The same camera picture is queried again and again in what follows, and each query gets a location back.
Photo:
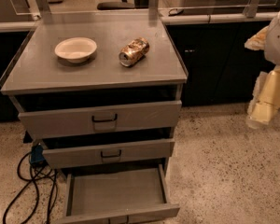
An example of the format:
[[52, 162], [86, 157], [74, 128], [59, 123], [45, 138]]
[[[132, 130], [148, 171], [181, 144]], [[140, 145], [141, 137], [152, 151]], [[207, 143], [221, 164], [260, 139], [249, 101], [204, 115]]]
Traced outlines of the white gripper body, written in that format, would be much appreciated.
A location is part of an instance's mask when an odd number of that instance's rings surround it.
[[276, 66], [266, 76], [259, 100], [262, 103], [271, 105], [274, 109], [280, 108], [280, 65]]

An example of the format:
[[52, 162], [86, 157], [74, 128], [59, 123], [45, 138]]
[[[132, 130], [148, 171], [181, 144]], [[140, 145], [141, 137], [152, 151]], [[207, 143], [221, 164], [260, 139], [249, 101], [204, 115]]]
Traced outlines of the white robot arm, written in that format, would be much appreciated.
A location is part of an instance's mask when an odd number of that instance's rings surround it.
[[247, 109], [246, 124], [257, 129], [268, 125], [280, 109], [280, 11], [245, 42], [245, 47], [263, 50], [265, 59], [275, 65], [271, 72], [259, 73]]

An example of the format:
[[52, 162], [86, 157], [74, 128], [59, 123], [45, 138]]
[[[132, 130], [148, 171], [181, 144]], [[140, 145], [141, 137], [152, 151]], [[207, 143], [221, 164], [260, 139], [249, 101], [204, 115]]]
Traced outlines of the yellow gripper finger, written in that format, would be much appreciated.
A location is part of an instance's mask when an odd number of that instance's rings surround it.
[[263, 90], [267, 76], [268, 74], [265, 72], [259, 73], [252, 92], [253, 98], [248, 105], [245, 123], [252, 129], [258, 129], [268, 125], [276, 114], [271, 104], [259, 101], [260, 92]]
[[259, 30], [255, 35], [248, 38], [245, 42], [245, 48], [251, 50], [264, 50], [268, 26]]

